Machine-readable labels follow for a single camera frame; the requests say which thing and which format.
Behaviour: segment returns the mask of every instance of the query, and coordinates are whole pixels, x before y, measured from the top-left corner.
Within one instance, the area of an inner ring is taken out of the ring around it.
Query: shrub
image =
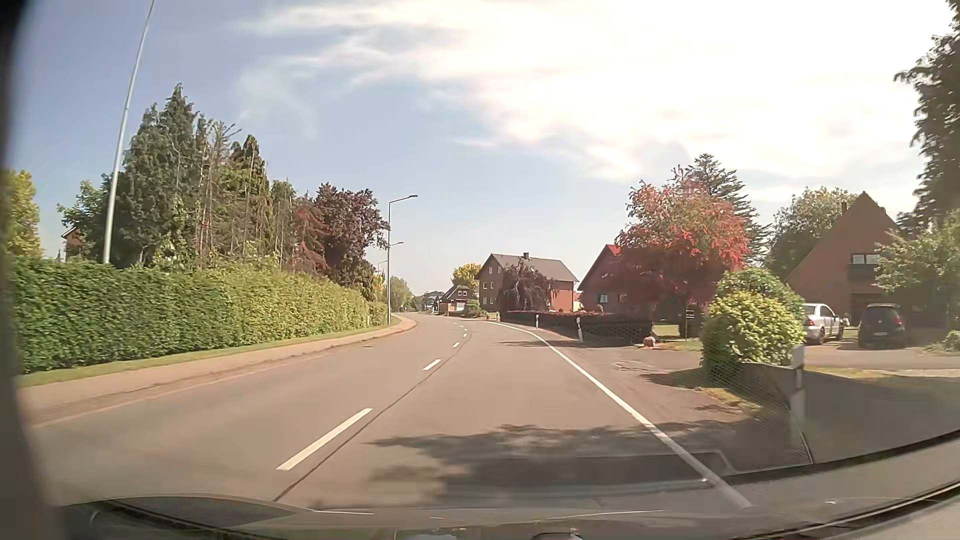
[[[356,291],[272,268],[166,273],[15,258],[12,278],[23,373],[353,330],[368,315],[386,322],[386,306]]]
[[[952,353],[960,352],[960,331],[951,330],[947,337],[940,342],[940,347],[942,351],[950,351]]]
[[[464,306],[464,312],[461,314],[463,317],[479,317],[483,309],[480,307],[480,303],[476,300],[467,300],[467,305]]]
[[[709,375],[722,380],[733,375],[740,362],[781,364],[803,343],[804,329],[780,301],[756,292],[733,292],[710,305],[701,340]]]
[[[765,268],[746,268],[724,274],[717,284],[716,298],[723,298],[734,292],[754,292],[777,300],[801,325],[806,322],[804,298]]]

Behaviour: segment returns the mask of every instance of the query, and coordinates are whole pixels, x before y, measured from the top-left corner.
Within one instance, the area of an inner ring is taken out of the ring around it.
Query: white solid edge line
[[[277,467],[276,469],[278,471],[289,471],[290,469],[293,469],[294,467],[297,466],[298,463],[305,460],[311,454],[319,450],[324,444],[333,440],[333,437],[336,437],[340,433],[343,433],[344,431],[346,431],[347,428],[355,424],[357,420],[360,420],[364,416],[367,416],[367,414],[372,410],[373,409],[371,408],[365,408],[360,412],[354,414],[353,416],[347,418],[347,420],[345,420],[343,424],[328,431],[326,435],[314,441],[313,444],[301,450],[299,453],[297,453],[297,455],[294,455],[290,459],[287,459],[286,461],[284,461],[283,464]]]
[[[711,471],[707,465],[704,465],[699,459],[694,457],[693,454],[688,452],[684,447],[680,446],[680,444],[678,444],[677,441],[671,439],[669,435],[667,435],[662,430],[660,430],[660,428],[658,428],[656,424],[647,420],[645,416],[637,412],[636,409],[630,406],[630,404],[620,399],[620,397],[614,394],[608,387],[604,386],[603,382],[600,382],[599,380],[595,379],[593,375],[587,373],[587,371],[585,371],[584,368],[580,367],[579,365],[577,365],[576,362],[566,357],[566,355],[558,351],[556,347],[547,343],[545,339],[543,339],[542,337],[536,335],[531,331],[527,331],[522,328],[512,327],[510,325],[504,325],[502,323],[494,323],[494,321],[486,321],[486,322],[497,325],[497,326],[501,326],[501,327],[511,328],[517,331],[523,331],[536,337],[536,339],[539,339],[541,342],[543,342],[544,345],[549,347],[551,351],[560,355],[560,357],[566,360],[566,362],[569,363],[571,366],[573,366],[574,369],[579,371],[581,375],[583,375],[590,382],[595,384],[597,388],[600,388],[600,390],[602,390],[604,394],[607,394],[607,396],[610,399],[614,400],[617,405],[620,405],[620,407],[622,407],[624,410],[629,412],[631,416],[633,416],[638,422],[640,422],[640,424],[642,424],[645,428],[650,430],[660,440],[661,443],[663,443],[664,445],[666,445],[667,448],[672,450],[674,454],[676,454],[677,456],[680,457],[680,459],[685,461],[687,465],[692,467],[706,481],[710,482],[711,484],[713,484],[714,487],[720,490],[720,493],[726,496],[727,499],[731,501],[731,503],[737,505],[740,508],[747,508],[747,507],[753,506],[753,504],[750,503],[750,501],[748,501],[746,497],[741,495],[740,492],[738,492],[737,490],[733,489],[728,483],[724,482],[723,479],[721,479],[719,476],[717,476],[716,473]]]

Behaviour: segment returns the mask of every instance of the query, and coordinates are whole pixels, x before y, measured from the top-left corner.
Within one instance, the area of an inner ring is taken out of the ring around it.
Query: fence
[[[654,327],[649,318],[632,313],[506,311],[500,313],[500,320],[550,329],[589,345],[612,347],[643,343]]]

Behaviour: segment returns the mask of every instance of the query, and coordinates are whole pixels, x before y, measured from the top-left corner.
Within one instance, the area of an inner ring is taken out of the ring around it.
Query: street lamp
[[[136,72],[140,68],[140,57],[143,55],[143,43],[147,40],[147,30],[150,28],[150,19],[154,16],[156,0],[150,0],[150,10],[147,11],[147,22],[143,25],[143,34],[140,35],[140,48],[136,50],[136,61],[133,63],[133,73],[130,76],[130,87],[127,88],[127,101],[123,105],[123,118],[120,120],[120,135],[117,136],[117,151],[113,156],[113,176],[110,177],[110,192],[107,198],[107,224],[104,227],[104,264],[110,264],[110,241],[113,237],[113,203],[117,197],[117,175],[120,173],[120,159],[123,157],[123,139],[127,131],[127,112],[130,111],[130,100],[133,98],[133,83],[136,82]]]
[[[392,248],[393,246],[396,245],[396,244],[391,244],[391,243],[390,243],[390,229],[393,228],[393,227],[391,227],[391,225],[390,225],[390,218],[392,217],[390,205],[392,205],[393,203],[399,203],[400,201],[406,201],[407,199],[415,199],[415,198],[417,198],[417,195],[407,195],[406,197],[400,197],[399,199],[395,199],[395,200],[390,201],[389,203],[387,203],[387,324],[388,324],[388,325],[390,324],[390,317],[391,317],[391,312],[390,312],[390,248]]]

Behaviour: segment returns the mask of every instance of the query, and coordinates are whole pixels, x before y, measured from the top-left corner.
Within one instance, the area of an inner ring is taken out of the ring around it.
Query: white car
[[[804,304],[806,340],[823,345],[828,339],[843,337],[844,319],[826,304]]]

